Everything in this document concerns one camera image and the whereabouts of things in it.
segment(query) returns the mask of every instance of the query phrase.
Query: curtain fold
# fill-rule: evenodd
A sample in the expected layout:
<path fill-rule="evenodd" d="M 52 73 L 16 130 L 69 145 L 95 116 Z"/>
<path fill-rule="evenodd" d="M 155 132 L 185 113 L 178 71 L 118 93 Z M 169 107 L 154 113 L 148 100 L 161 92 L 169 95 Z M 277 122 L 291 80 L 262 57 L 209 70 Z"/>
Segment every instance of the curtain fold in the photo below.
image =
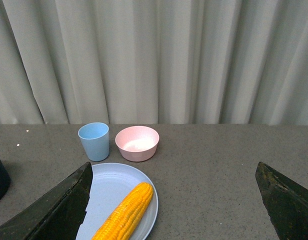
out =
<path fill-rule="evenodd" d="M 0 124 L 308 125 L 308 0 L 0 0 Z"/>

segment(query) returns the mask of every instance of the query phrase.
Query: gray countertop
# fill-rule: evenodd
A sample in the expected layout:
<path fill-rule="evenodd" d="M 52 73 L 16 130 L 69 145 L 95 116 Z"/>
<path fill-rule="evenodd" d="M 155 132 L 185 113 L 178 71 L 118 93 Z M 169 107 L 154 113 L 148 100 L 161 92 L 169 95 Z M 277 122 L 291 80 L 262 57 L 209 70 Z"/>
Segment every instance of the gray countertop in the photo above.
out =
<path fill-rule="evenodd" d="M 89 161 L 81 126 L 0 125 L 0 159 L 11 177 L 0 225 Z M 115 145 L 128 126 L 109 126 L 110 154 L 101 163 L 131 165 L 154 183 L 159 209 L 149 240 L 279 239 L 255 179 L 261 161 L 308 189 L 308 126 L 148 125 L 160 141 L 138 163 Z"/>

